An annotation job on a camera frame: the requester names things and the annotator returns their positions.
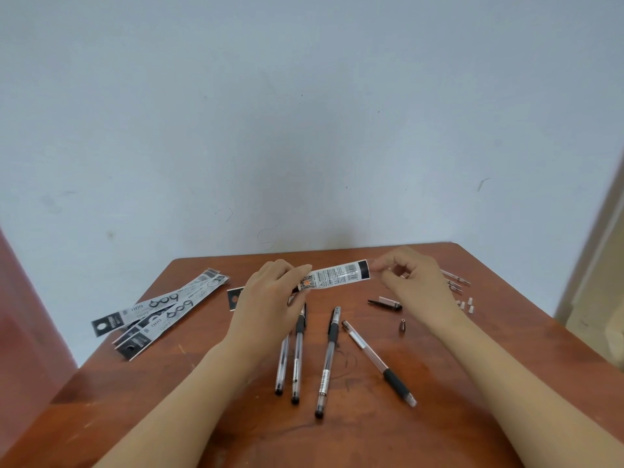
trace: white plastic piece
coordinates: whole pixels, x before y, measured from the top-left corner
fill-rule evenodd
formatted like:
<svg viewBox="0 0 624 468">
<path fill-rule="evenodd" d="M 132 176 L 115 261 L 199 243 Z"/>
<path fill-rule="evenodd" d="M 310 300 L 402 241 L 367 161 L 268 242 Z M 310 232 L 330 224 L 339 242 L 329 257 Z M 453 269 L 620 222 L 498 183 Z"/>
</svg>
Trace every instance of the white plastic piece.
<svg viewBox="0 0 624 468">
<path fill-rule="evenodd" d="M 401 305 L 400 302 L 394 301 L 392 299 L 387 299 L 387 298 L 382 297 L 382 296 L 379 296 L 379 302 L 382 302 L 382 303 L 388 304 L 388 305 L 394 305 L 394 306 Z"/>
</svg>

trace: wooden table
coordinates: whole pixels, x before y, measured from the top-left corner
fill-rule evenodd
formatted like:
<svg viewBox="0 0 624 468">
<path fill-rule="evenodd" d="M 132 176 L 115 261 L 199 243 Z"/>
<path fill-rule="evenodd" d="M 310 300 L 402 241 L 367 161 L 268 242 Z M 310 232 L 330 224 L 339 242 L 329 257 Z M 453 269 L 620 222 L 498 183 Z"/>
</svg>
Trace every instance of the wooden table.
<svg viewBox="0 0 624 468">
<path fill-rule="evenodd" d="M 414 246 L 442 269 L 465 277 L 471 318 L 529 370 L 598 424 L 624 440 L 624 376 L 456 244 Z M 207 267 L 231 276 L 152 347 L 123 361 L 109 336 L 2 460 L 2 467 L 89 467 L 224 337 L 231 313 L 226 288 L 242 286 L 268 259 L 316 269 L 374 258 L 389 248 L 176 259 L 142 298 L 181 287 Z M 376 281 L 313 291 L 303 348 L 301 404 L 274 393 L 278 351 L 230 404 L 200 466 L 268 467 L 521 466 L 472 382 L 442 345 L 404 311 L 383 311 L 367 298 L 393 296 Z M 411 409 L 341 331 L 326 415 L 314 417 L 334 306 L 394 369 L 417 401 Z M 398 333 L 401 318 L 407 331 Z M 291 342 L 291 353 L 294 345 Z"/>
</svg>

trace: finger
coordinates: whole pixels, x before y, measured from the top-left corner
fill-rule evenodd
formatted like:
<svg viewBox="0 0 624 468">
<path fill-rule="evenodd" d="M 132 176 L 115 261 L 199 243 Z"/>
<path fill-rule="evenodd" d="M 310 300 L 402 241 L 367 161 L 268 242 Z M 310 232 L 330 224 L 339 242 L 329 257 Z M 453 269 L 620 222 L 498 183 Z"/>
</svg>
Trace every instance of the finger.
<svg viewBox="0 0 624 468">
<path fill-rule="evenodd" d="M 278 259 L 266 270 L 266 276 L 271 281 L 277 281 L 277 279 L 289 272 L 292 267 L 292 264 L 285 262 L 283 259 Z"/>
<path fill-rule="evenodd" d="M 416 269 L 423 258 L 423 255 L 417 253 L 412 248 L 400 246 L 399 248 L 394 248 L 394 250 L 380 256 L 369 265 L 369 268 L 371 271 L 381 271 L 393 265 L 399 265 L 403 266 L 411 273 L 414 269 Z"/>
<path fill-rule="evenodd" d="M 249 277 L 249 279 L 247 279 L 247 283 L 245 285 L 248 286 L 249 284 L 253 283 L 256 279 L 258 279 L 258 274 L 259 274 L 259 271 L 256 271 L 254 274 L 252 274 Z"/>
<path fill-rule="evenodd" d="M 405 279 L 403 279 L 401 276 L 395 275 L 389 269 L 386 269 L 381 273 L 381 282 L 396 296 L 398 296 L 401 285 L 405 284 Z"/>
<path fill-rule="evenodd" d="M 397 275 L 397 276 L 401 277 L 403 274 L 405 274 L 405 272 L 406 272 L 406 268 L 405 268 L 405 266 L 394 265 L 394 266 L 392 267 L 392 272 L 393 272 L 395 275 Z"/>
<path fill-rule="evenodd" d="M 295 267 L 279 279 L 279 285 L 284 287 L 284 290 L 291 291 L 301 282 L 301 280 L 307 276 L 312 270 L 312 265 L 303 265 Z"/>
<path fill-rule="evenodd" d="M 301 313 L 301 309 L 306 303 L 306 297 L 308 297 L 309 293 L 310 293 L 310 289 L 305 289 L 305 290 L 302 290 L 301 292 L 297 292 L 294 299 L 292 299 L 292 301 L 290 302 L 287 312 L 288 312 L 288 319 L 292 320 L 293 325 L 294 325 L 294 322 L 296 322 L 299 314 Z"/>
<path fill-rule="evenodd" d="M 258 275 L 262 276 L 264 273 L 266 273 L 267 269 L 270 268 L 272 264 L 272 261 L 267 261 L 266 263 L 264 263 L 262 267 L 258 270 Z"/>
</svg>

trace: white wall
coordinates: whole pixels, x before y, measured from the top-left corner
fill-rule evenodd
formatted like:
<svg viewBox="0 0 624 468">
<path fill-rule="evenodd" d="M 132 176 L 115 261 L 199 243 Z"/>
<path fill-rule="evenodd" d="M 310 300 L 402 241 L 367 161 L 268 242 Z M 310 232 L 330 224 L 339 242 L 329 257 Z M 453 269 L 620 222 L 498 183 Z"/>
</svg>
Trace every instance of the white wall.
<svg viewBox="0 0 624 468">
<path fill-rule="evenodd" d="M 624 146 L 623 9 L 3 0 L 0 226 L 79 364 L 183 256 L 452 240 L 552 314 Z"/>
</svg>

